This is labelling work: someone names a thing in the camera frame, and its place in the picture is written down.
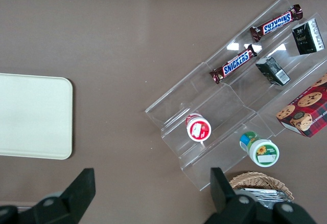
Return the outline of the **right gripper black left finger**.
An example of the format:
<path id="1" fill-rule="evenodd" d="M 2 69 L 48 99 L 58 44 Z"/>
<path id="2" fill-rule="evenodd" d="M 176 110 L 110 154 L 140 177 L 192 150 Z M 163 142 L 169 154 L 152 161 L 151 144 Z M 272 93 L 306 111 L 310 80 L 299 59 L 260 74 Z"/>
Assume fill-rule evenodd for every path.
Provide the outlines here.
<path id="1" fill-rule="evenodd" d="M 79 223 L 96 194 L 95 171 L 85 168 L 58 197 L 41 200 L 18 215 L 18 223 Z"/>

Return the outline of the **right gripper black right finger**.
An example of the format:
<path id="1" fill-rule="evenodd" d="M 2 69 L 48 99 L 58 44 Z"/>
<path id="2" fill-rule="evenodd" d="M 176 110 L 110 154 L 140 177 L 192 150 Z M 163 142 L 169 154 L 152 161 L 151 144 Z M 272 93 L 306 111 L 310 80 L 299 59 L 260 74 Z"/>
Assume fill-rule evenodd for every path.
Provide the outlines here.
<path id="1" fill-rule="evenodd" d="M 211 196 L 216 213 L 206 223 L 315 223 L 300 205 L 279 202 L 272 209 L 232 189 L 221 168 L 211 169 Z"/>

